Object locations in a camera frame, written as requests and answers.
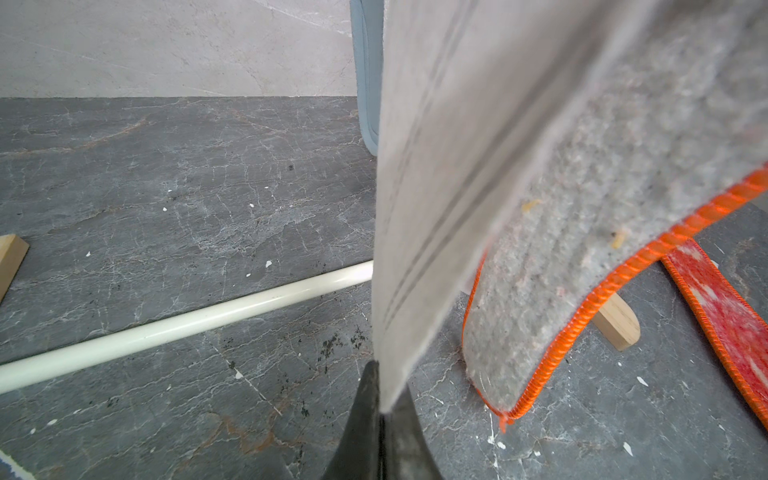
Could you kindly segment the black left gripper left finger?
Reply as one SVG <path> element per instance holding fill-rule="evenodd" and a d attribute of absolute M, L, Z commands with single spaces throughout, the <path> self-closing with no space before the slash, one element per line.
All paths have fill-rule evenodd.
<path fill-rule="evenodd" d="M 378 479 L 379 366 L 365 365 L 339 446 L 322 479 Z"/>

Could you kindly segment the red orange-edged insole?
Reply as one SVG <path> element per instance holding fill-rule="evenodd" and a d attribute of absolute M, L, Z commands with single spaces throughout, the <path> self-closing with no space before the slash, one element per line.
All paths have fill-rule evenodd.
<path fill-rule="evenodd" d="M 693 240 L 662 258 L 720 363 L 767 424 L 767 322 Z"/>

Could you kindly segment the blue-grey foam insole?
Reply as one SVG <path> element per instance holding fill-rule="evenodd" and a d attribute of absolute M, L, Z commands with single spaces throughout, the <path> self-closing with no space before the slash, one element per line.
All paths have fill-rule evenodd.
<path fill-rule="evenodd" d="M 368 151 L 378 154 L 382 93 L 384 0 L 351 0 L 358 118 Z"/>

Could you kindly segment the grey felt orange-edged insole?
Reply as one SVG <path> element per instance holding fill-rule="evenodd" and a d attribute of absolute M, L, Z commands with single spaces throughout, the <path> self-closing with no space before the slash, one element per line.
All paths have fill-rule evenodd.
<path fill-rule="evenodd" d="M 467 375 L 502 426 L 629 280 L 767 188 L 767 5 L 666 1 L 479 266 Z"/>

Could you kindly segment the grey striped insole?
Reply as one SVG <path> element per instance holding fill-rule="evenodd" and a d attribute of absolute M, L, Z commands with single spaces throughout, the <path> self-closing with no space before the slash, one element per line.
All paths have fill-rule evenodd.
<path fill-rule="evenodd" d="M 392 1 L 372 278 L 393 409 L 470 270 L 654 1 Z"/>

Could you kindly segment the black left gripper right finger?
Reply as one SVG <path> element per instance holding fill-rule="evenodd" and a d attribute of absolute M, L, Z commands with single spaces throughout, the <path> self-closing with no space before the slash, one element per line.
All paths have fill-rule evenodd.
<path fill-rule="evenodd" d="M 383 415 L 383 478 L 443 479 L 425 440 L 408 387 L 403 389 L 392 410 Z"/>

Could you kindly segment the wooden clothes rack frame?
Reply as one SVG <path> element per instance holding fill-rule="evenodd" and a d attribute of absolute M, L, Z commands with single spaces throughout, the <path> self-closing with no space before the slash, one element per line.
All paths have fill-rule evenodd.
<path fill-rule="evenodd" d="M 117 333 L 1 365 L 1 395 L 206 331 L 285 308 L 372 279 L 374 262 L 359 263 L 308 279 L 154 321 Z M 640 325 L 634 310 L 612 293 L 591 321 L 618 350 L 636 344 Z"/>

